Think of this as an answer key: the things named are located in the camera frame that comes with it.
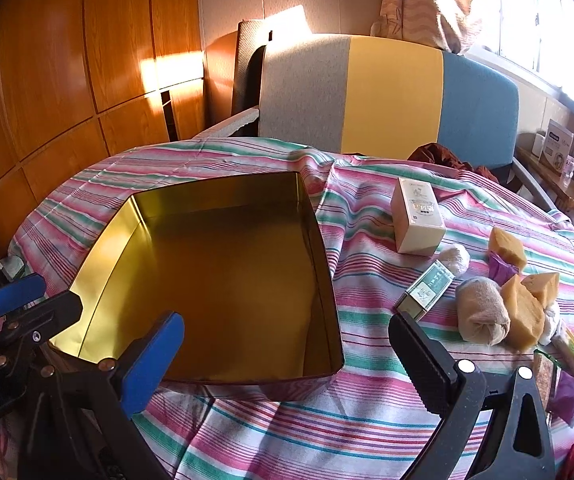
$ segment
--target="cream-colored box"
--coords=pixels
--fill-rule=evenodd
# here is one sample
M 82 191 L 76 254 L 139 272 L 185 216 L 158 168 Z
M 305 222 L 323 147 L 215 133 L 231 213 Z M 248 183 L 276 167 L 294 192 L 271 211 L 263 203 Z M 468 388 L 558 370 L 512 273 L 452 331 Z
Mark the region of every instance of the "cream-colored box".
M 431 256 L 445 234 L 432 186 L 399 178 L 391 198 L 391 216 L 399 253 Z
M 545 144 L 540 154 L 540 163 L 557 174 L 562 174 L 572 142 L 574 142 L 573 133 L 554 120 L 549 120 Z

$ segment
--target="sofa armrest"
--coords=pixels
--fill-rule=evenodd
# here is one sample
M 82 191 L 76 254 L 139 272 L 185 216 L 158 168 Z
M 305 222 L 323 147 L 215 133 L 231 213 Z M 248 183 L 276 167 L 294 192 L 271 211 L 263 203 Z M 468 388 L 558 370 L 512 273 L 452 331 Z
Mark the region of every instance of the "sofa armrest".
M 534 204 L 545 212 L 555 209 L 553 201 L 549 198 L 542 186 L 536 181 L 527 169 L 513 157 L 512 170 L 516 177 L 522 182 L 529 192 L 533 195 Z
M 260 110 L 257 107 L 248 108 L 242 112 L 233 115 L 215 124 L 211 128 L 203 130 L 194 139 L 222 139 L 224 137 L 231 137 L 238 130 L 240 130 L 246 124 L 253 123 L 258 119 L 260 115 Z

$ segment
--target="golden metal tray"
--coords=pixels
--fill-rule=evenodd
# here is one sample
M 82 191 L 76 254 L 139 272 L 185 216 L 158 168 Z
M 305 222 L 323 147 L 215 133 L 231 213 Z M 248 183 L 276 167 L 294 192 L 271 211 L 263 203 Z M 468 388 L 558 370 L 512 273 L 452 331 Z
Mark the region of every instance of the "golden metal tray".
M 343 366 L 325 247 L 297 172 L 132 195 L 70 290 L 82 317 L 52 343 L 90 362 L 179 312 L 185 340 L 165 378 L 187 383 L 181 391 L 248 398 L 259 390 L 242 386 L 273 384 L 261 388 L 268 398 L 298 398 Z

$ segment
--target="window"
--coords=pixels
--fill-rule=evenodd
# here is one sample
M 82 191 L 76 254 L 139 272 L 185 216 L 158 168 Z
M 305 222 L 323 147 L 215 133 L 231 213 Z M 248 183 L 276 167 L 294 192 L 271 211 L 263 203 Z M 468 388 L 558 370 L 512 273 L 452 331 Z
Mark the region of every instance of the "window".
M 480 0 L 476 44 L 533 72 L 574 101 L 574 1 Z

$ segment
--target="blue gripper pad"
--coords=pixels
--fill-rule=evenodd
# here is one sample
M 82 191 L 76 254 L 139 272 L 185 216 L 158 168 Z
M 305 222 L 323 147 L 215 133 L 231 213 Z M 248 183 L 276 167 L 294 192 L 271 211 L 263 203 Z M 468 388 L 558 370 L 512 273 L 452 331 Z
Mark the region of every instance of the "blue gripper pad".
M 40 274 L 30 274 L 0 287 L 0 316 L 42 298 L 45 280 Z
M 159 319 L 144 338 L 132 343 L 138 345 L 143 342 L 144 348 L 122 377 L 121 407 L 128 418 L 145 409 L 178 352 L 184 336 L 183 317 L 170 312 L 162 320 Z M 122 358 L 131 353 L 132 345 L 123 352 Z

